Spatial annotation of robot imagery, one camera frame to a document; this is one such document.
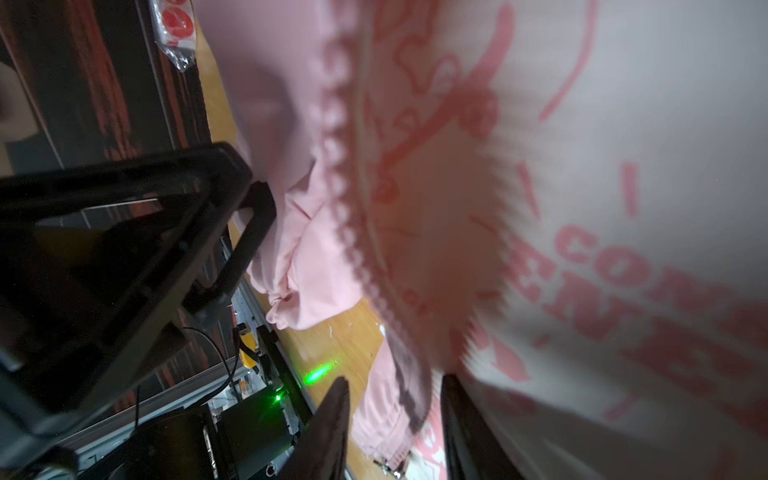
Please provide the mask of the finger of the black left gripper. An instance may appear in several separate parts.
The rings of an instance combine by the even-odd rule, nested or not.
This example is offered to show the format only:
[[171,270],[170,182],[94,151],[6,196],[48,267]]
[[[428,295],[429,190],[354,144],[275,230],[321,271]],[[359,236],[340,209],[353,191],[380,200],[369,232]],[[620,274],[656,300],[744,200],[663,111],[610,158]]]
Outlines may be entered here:
[[226,143],[1,182],[1,434],[55,438],[230,295],[276,216]]

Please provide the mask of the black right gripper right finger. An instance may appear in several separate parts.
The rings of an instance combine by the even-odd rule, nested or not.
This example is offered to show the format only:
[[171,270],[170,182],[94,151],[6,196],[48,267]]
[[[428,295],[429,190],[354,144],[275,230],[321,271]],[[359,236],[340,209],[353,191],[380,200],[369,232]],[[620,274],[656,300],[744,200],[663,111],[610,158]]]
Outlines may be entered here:
[[455,375],[442,378],[440,408],[448,479],[524,479]]

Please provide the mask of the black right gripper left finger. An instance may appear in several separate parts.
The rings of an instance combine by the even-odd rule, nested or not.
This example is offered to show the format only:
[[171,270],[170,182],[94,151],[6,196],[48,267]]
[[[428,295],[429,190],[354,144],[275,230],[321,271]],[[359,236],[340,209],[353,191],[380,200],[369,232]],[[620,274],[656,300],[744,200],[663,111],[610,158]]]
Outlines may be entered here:
[[278,478],[337,480],[345,478],[350,389],[348,380],[337,377],[301,434]]

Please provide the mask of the pink zip jacket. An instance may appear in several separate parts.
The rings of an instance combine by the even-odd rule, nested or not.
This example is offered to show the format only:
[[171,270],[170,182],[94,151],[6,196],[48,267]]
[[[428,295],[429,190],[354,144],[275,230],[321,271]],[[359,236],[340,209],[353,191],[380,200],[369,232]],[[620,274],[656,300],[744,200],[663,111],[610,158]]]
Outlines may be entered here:
[[198,1],[277,219],[270,323],[366,299],[351,429],[447,475],[455,375],[503,478],[767,475],[763,1]]

